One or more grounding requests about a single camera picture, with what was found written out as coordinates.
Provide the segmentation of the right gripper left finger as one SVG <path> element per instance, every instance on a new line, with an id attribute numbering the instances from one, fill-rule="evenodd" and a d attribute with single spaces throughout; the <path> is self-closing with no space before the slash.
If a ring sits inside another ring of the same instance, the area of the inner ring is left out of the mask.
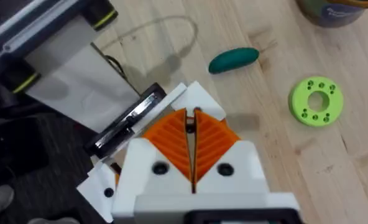
<path id="1" fill-rule="evenodd" d="M 185 109 L 173 111 L 130 140 L 117 184 L 112 215 L 132 218 L 136 198 L 192 194 Z"/>

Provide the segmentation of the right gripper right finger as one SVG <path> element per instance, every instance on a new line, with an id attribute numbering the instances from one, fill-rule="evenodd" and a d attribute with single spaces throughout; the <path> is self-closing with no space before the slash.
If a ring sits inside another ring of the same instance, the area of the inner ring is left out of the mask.
<path id="1" fill-rule="evenodd" d="M 242 140 L 226 123 L 195 111 L 193 182 L 198 194 L 253 194 L 270 191 L 251 141 Z"/>

